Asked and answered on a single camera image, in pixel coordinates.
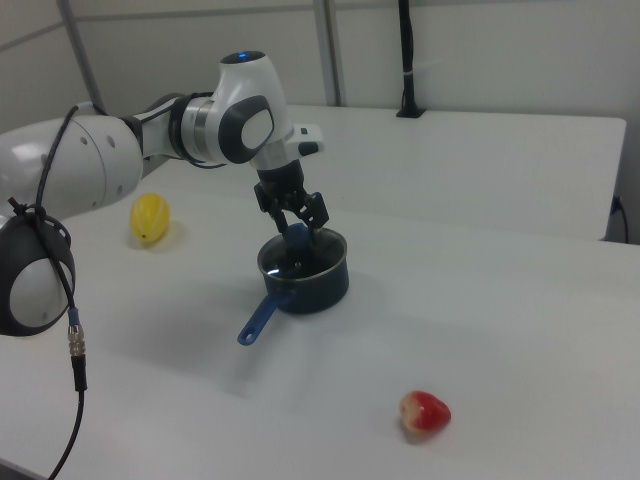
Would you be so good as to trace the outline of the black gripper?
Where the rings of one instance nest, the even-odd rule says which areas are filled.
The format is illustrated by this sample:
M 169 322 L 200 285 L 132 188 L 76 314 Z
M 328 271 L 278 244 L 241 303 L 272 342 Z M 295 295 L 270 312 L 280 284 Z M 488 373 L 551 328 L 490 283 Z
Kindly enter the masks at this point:
M 283 167 L 257 171 L 259 183 L 254 186 L 258 206 L 274 221 L 277 231 L 284 235 L 289 225 L 278 200 L 305 196 L 304 173 L 298 159 Z M 324 198 L 320 192 L 308 194 L 293 213 L 300 220 L 291 226 L 291 240 L 295 245 L 311 245 L 316 233 L 329 220 Z

